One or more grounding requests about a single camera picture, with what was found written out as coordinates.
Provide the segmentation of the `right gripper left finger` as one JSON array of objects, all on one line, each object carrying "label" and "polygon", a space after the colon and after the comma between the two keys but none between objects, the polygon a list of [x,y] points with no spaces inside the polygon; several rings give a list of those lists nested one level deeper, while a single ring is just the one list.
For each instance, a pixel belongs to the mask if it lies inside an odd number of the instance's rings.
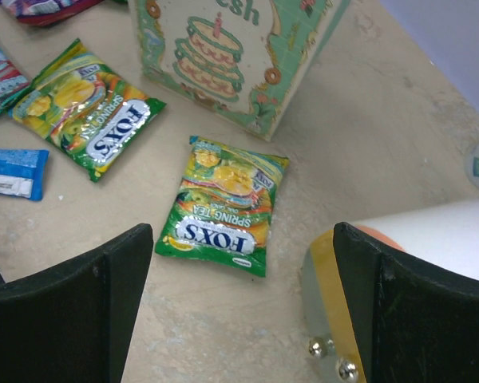
[{"label": "right gripper left finger", "polygon": [[0,382],[121,381],[152,249],[140,223],[36,274],[0,274]]}]

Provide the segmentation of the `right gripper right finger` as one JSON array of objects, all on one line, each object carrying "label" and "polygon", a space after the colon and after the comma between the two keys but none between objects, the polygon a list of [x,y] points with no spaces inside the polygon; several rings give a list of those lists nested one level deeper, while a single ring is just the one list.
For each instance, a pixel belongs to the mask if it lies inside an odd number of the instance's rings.
[{"label": "right gripper right finger", "polygon": [[333,248],[368,382],[479,382],[479,281],[349,223]]}]

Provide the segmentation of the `blue snack packet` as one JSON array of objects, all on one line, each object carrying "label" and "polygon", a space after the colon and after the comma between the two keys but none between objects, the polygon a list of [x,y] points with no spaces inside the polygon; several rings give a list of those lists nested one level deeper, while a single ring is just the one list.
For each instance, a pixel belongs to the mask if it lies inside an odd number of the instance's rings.
[{"label": "blue snack packet", "polygon": [[49,151],[0,148],[0,195],[40,201]]}]

